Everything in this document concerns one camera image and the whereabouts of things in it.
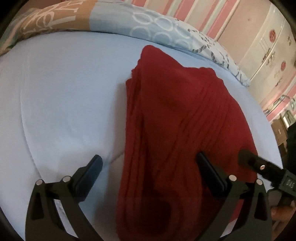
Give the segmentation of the person's right hand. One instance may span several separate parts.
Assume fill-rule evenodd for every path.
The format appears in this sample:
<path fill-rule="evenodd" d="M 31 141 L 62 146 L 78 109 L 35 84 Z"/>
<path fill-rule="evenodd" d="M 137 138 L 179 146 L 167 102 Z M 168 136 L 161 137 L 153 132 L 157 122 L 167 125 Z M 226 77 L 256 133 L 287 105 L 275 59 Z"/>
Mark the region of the person's right hand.
<path fill-rule="evenodd" d="M 273 221 L 279 221 L 280 225 L 286 226 L 295 213 L 295 207 L 274 206 L 271 208 L 271 218 Z"/>

